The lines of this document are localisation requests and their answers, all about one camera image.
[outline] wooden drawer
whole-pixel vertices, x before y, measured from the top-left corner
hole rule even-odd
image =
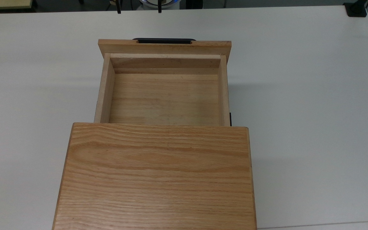
[[[53,230],[257,229],[248,129],[75,123]]]
[[[98,44],[104,64],[95,123],[230,126],[231,42]]]

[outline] black handle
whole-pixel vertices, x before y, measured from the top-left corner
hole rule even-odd
[[[191,44],[195,39],[191,38],[134,38],[138,43],[153,44]]]

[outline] white tabletop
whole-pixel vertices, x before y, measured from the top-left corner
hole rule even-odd
[[[259,228],[368,221],[368,17],[343,6],[0,14],[0,229],[50,229],[99,38],[231,40]]]
[[[276,227],[276,228],[266,228],[266,230],[368,230],[368,222],[312,225],[312,226],[299,226],[299,227]]]

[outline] oak wood panel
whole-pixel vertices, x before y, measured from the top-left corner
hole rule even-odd
[[[218,100],[219,124],[221,126],[230,126],[231,122],[229,119],[228,77],[224,55],[221,56],[221,63],[218,69]]]
[[[143,44],[137,40],[99,39],[102,55],[105,53],[138,54],[224,54],[228,62],[231,41],[192,41],[191,44]]]
[[[54,230],[254,230],[244,127],[75,123]]]
[[[218,68],[114,68],[117,74],[218,74]]]
[[[104,56],[99,95],[96,103],[95,123],[108,123],[111,113],[111,99],[114,87],[114,69],[111,65],[110,54]]]
[[[219,126],[217,75],[116,74],[110,123]]]

